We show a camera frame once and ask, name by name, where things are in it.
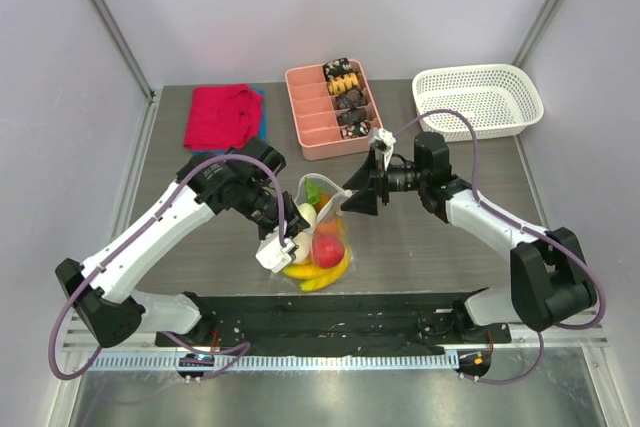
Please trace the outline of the clear polka dot zip bag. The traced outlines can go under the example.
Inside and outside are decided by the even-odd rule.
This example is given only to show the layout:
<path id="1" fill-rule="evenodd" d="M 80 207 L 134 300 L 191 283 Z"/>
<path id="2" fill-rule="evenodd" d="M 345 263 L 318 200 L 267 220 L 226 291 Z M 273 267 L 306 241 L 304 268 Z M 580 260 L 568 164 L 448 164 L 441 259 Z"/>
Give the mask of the clear polka dot zip bag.
<path id="1" fill-rule="evenodd" d="M 301 177 L 294 201 L 310 227 L 294 239 L 295 260 L 278 272 L 298 281 L 301 292 L 320 292 L 347 272 L 353 254 L 340 208 L 353 194 L 318 173 Z"/>

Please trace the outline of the red apple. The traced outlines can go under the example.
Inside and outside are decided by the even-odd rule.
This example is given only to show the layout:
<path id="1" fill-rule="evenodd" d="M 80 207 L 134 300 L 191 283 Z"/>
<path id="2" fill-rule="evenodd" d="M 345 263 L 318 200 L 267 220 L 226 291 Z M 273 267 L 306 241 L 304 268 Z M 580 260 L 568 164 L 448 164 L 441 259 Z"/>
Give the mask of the red apple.
<path id="1" fill-rule="evenodd" d="M 320 268 L 330 269 L 341 262 L 345 255 L 342 240 L 333 234 L 320 234 L 313 237 L 311 257 Z"/>

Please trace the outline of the white radish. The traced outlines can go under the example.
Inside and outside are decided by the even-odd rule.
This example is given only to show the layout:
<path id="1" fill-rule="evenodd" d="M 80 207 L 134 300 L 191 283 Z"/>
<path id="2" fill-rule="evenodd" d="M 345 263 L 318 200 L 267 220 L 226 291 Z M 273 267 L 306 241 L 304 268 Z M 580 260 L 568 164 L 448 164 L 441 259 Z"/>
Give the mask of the white radish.
<path id="1" fill-rule="evenodd" d="M 323 188 L 320 184 L 310 178 L 302 179 L 299 187 L 295 204 L 309 226 L 294 238 L 294 243 L 297 246 L 296 258 L 293 261 L 295 265 L 303 264 L 311 253 L 312 233 L 317 224 L 318 205 L 323 194 Z"/>

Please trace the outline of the yellow banana bunch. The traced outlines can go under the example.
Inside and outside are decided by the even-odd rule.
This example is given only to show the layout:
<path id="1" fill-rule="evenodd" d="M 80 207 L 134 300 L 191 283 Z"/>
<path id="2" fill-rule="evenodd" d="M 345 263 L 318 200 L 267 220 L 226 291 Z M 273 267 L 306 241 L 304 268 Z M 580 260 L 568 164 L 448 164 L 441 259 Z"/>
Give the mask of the yellow banana bunch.
<path id="1" fill-rule="evenodd" d="M 293 263 L 283 269 L 282 273 L 285 276 L 300 281 L 299 288 L 302 292 L 318 292 L 338 281 L 346 273 L 352 260 L 352 251 L 348 242 L 346 224 L 341 218 L 339 218 L 339 222 L 340 234 L 337 236 L 345 246 L 345 255 L 339 264 L 330 269 L 320 268 L 313 262 L 310 253 L 303 264 L 295 265 Z M 312 233 L 312 240 L 317 235 L 320 234 L 315 229 Z"/>

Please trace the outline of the orange fruit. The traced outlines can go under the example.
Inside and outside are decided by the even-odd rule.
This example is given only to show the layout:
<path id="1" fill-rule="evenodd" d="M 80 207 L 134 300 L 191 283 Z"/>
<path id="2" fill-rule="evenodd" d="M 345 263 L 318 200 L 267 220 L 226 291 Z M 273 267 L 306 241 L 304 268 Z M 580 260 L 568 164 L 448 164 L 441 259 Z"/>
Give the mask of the orange fruit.
<path id="1" fill-rule="evenodd" d="M 314 208 L 317 213 L 316 232 L 318 234 L 339 235 L 339 217 L 336 208 L 333 206 L 331 196 L 328 193 L 322 193 Z"/>

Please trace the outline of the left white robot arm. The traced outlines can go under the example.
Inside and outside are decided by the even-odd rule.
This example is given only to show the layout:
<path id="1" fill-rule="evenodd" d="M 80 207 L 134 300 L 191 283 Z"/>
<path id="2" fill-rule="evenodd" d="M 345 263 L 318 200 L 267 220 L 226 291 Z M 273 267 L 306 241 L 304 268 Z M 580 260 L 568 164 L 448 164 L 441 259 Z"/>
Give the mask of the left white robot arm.
<path id="1" fill-rule="evenodd" d="M 136 332 L 170 332 L 193 346 L 208 342 L 216 316 L 191 292 L 141 292 L 146 273 L 183 238 L 226 210 L 258 228 L 258 263 L 277 273 L 297 257 L 295 238 L 309 228 L 277 181 L 284 156 L 259 137 L 225 154 L 193 155 L 160 199 L 119 237 L 78 262 L 66 259 L 56 277 L 75 313 L 102 348 Z"/>

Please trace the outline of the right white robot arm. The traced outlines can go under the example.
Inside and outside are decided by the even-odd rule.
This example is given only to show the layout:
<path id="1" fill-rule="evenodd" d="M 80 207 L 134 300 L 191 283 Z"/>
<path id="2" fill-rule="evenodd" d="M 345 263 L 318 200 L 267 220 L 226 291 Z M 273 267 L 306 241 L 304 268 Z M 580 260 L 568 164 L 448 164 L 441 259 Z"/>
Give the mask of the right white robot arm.
<path id="1" fill-rule="evenodd" d="M 344 184 L 351 195 L 344 212 L 375 216 L 394 192 L 415 192 L 422 207 L 441 221 L 475 236 L 509 265 L 509 284 L 470 294 L 451 318 L 457 338 L 472 342 L 488 325 L 520 321 L 535 332 L 565 327 L 568 318 L 598 301 L 575 234 L 548 231 L 490 202 L 452 171 L 442 135 L 415 136 L 413 159 L 394 151 L 395 138 L 376 128 L 366 160 Z"/>

